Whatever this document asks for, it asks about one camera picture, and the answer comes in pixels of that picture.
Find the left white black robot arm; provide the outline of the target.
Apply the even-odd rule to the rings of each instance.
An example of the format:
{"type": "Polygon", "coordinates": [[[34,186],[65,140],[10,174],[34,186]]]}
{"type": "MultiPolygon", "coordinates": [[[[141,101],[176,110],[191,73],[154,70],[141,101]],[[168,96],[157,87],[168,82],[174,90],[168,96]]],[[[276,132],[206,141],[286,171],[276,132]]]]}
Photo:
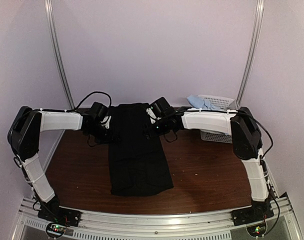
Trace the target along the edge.
{"type": "Polygon", "coordinates": [[[19,109],[7,134],[7,141],[26,182],[32,187],[38,201],[45,206],[45,215],[53,222],[61,221],[64,211],[59,207],[60,200],[40,163],[41,133],[82,131],[86,136],[93,136],[96,144],[109,144],[120,139],[120,135],[113,132],[111,123],[108,107],[98,102],[94,102],[87,111],[32,109],[28,106],[19,109]]]}

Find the black long sleeve shirt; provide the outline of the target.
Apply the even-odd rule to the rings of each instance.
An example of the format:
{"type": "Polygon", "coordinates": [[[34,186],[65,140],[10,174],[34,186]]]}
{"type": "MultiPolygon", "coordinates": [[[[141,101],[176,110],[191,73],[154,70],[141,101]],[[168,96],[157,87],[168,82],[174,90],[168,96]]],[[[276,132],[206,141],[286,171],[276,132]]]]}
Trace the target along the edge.
{"type": "Polygon", "coordinates": [[[174,187],[159,137],[148,139],[148,104],[113,106],[110,130],[119,138],[108,145],[111,194],[122,197],[154,196],[174,187]]]}

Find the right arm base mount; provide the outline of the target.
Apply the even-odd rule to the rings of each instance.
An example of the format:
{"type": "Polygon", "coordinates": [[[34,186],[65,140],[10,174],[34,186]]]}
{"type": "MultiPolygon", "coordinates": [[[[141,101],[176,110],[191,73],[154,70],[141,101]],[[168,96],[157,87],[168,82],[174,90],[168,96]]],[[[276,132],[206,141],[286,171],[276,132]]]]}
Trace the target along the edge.
{"type": "Polygon", "coordinates": [[[266,218],[273,217],[274,211],[269,207],[263,209],[262,207],[246,207],[242,209],[233,210],[231,212],[234,226],[248,225],[256,222],[262,222],[266,218]]]}

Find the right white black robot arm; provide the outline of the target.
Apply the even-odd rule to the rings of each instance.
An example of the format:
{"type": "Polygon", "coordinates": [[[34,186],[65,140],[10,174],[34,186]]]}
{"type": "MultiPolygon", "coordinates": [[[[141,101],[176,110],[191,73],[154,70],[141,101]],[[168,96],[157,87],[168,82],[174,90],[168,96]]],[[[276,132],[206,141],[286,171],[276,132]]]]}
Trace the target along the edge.
{"type": "Polygon", "coordinates": [[[268,212],[271,193],[261,133],[264,127],[247,107],[233,110],[193,106],[173,108],[161,97],[145,107],[144,111],[150,120],[144,128],[148,139],[180,130],[218,132],[230,136],[233,153],[243,163],[250,184],[251,207],[248,216],[258,221],[268,212]]]}

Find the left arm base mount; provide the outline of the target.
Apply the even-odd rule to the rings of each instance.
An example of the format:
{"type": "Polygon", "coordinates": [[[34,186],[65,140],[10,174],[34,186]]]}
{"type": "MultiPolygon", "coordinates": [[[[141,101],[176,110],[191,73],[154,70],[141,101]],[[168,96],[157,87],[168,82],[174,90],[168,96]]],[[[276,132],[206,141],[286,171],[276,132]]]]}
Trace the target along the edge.
{"type": "Polygon", "coordinates": [[[49,213],[47,210],[41,208],[37,217],[49,222],[58,223],[67,227],[78,227],[81,220],[81,212],[64,207],[59,207],[57,216],[49,213]]]}

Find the white perforated plastic basket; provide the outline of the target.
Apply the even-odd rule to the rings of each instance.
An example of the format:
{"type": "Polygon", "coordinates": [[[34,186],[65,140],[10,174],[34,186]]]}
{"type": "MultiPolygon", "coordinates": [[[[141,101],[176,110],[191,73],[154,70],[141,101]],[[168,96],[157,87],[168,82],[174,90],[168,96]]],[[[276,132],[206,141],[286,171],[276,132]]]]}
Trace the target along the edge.
{"type": "MultiPolygon", "coordinates": [[[[197,97],[203,99],[206,103],[211,103],[213,106],[216,106],[223,111],[236,111],[240,108],[240,105],[236,99],[208,94],[199,94],[197,97]]],[[[231,135],[218,131],[200,130],[200,137],[203,141],[232,144],[231,135]]]]}

